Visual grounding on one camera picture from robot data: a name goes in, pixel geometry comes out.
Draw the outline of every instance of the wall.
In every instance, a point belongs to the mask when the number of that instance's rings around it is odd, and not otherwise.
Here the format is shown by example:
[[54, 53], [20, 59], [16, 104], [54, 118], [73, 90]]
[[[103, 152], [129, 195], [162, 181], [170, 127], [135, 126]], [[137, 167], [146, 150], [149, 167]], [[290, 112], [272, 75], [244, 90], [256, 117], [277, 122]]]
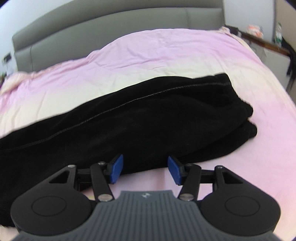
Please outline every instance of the wall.
[[[285, 0], [276, 0], [276, 20], [282, 24], [283, 37], [296, 50], [296, 10]], [[296, 83], [288, 93], [296, 103]]]
[[[9, 0], [0, 8], [0, 59], [14, 49], [12, 36], [40, 16], [72, 0]], [[13, 57], [9, 63], [16, 69]], [[6, 66], [0, 61], [0, 73], [6, 72]]]
[[224, 0], [225, 22], [246, 31], [249, 24], [262, 26], [264, 39], [274, 31], [274, 0]]
[[[0, 8], [0, 59], [11, 52], [11, 38], [38, 17], [72, 0], [9, 0]], [[224, 0], [226, 24], [246, 30], [249, 24], [263, 27], [265, 39], [271, 40], [274, 25], [274, 0]], [[13, 57], [10, 67], [16, 69]], [[0, 62], [0, 73], [6, 71]]]

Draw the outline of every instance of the headboard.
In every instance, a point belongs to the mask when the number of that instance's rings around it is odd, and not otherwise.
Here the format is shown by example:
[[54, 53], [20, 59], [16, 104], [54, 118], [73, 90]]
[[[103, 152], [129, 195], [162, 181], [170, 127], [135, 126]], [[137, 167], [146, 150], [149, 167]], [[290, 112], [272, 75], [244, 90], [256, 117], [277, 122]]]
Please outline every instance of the headboard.
[[223, 0], [74, 0], [17, 32], [12, 41], [18, 70], [32, 72], [86, 57], [133, 32], [211, 30], [223, 24]]

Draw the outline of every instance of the silver bolt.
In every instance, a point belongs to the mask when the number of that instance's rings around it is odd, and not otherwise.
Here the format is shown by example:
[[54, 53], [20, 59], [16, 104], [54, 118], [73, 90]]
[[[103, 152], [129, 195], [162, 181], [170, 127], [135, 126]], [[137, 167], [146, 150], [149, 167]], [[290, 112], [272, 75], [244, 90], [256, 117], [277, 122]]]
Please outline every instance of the silver bolt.
[[183, 193], [180, 195], [179, 199], [181, 199], [182, 201], [192, 201], [194, 199], [194, 196], [190, 193]]
[[98, 196], [98, 200], [100, 202], [109, 202], [113, 199], [113, 197], [110, 194], [101, 194]]

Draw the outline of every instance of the plastic bottle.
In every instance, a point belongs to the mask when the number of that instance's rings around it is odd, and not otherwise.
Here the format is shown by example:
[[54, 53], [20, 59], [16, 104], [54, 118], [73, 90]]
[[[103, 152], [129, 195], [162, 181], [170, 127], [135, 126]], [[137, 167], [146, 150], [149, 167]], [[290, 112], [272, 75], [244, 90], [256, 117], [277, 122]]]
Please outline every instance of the plastic bottle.
[[274, 42], [277, 46], [281, 47], [282, 41], [283, 41], [282, 27], [281, 27], [281, 24], [278, 23], [276, 26], [276, 36], [274, 38]]

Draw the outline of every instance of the beige wall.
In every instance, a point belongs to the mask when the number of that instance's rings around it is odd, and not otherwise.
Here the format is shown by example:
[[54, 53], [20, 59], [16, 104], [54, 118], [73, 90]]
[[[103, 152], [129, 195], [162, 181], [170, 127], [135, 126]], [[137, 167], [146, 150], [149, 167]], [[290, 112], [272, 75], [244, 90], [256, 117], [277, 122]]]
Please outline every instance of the beige wall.
[[[296, 10], [285, 0], [276, 0], [276, 22], [282, 24], [283, 37], [296, 50]], [[296, 103], [296, 83], [288, 92]]]

